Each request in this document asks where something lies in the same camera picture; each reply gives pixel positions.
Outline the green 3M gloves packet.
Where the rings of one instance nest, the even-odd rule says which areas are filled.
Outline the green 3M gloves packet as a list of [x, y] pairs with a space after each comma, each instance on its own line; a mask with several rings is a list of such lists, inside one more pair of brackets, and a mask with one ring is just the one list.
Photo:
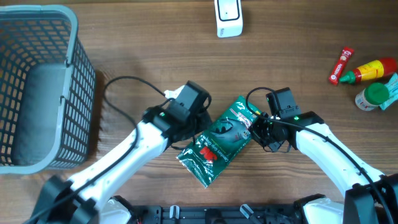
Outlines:
[[239, 96], [229, 108], [186, 146], [177, 159], [202, 184], [209, 185], [251, 140], [249, 127], [260, 111]]

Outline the red coffee stick sachet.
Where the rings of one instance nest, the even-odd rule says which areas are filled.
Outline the red coffee stick sachet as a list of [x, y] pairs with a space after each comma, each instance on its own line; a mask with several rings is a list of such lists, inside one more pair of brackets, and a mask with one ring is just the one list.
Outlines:
[[338, 57], [338, 60], [333, 67], [333, 70], [331, 71], [331, 74], [329, 76], [329, 81], [333, 85], [339, 84], [339, 79], [340, 76], [345, 69], [345, 66], [347, 65], [349, 59], [352, 57], [354, 54], [354, 50], [349, 47], [344, 47], [343, 50], [340, 53], [340, 56]]

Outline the green lid jar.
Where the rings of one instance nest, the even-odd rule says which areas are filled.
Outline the green lid jar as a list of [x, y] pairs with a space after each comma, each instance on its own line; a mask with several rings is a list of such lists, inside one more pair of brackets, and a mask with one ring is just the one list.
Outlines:
[[389, 99], [389, 90], [382, 83], [372, 83], [355, 98], [356, 106], [363, 111], [371, 111]]

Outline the light teal tissue pack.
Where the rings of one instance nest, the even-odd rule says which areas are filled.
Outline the light teal tissue pack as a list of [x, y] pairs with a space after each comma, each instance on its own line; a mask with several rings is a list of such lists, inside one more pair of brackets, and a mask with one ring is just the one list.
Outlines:
[[391, 104], [397, 101], [398, 94], [398, 74], [394, 73], [390, 80], [385, 84], [389, 92], [389, 98], [383, 102], [379, 107], [383, 111], [386, 110]]

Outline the red sauce bottle green cap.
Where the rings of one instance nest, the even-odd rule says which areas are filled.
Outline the red sauce bottle green cap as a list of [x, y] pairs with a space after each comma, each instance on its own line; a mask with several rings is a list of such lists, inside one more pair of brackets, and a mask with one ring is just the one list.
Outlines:
[[357, 84], [369, 80], [376, 80], [391, 76], [397, 71], [397, 60], [391, 57], [373, 60], [355, 68], [340, 77], [340, 83]]

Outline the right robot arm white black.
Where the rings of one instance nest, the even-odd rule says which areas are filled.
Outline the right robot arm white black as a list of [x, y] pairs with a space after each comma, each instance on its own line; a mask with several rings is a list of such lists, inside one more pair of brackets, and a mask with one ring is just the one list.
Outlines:
[[271, 114], [260, 113], [249, 128], [261, 147], [277, 152], [284, 142], [309, 157], [336, 185], [343, 203], [312, 195], [295, 203], [302, 223], [397, 223], [397, 175], [373, 168], [346, 147], [319, 115], [302, 113], [289, 88], [269, 89]]

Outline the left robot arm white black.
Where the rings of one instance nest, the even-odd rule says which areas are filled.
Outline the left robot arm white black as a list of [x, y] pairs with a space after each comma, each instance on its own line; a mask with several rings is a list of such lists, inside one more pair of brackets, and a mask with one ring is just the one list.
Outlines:
[[51, 177], [40, 191], [28, 223], [99, 223], [113, 194], [143, 165], [172, 144], [194, 137], [210, 94], [193, 81], [164, 94], [130, 135], [100, 160], [63, 181]]

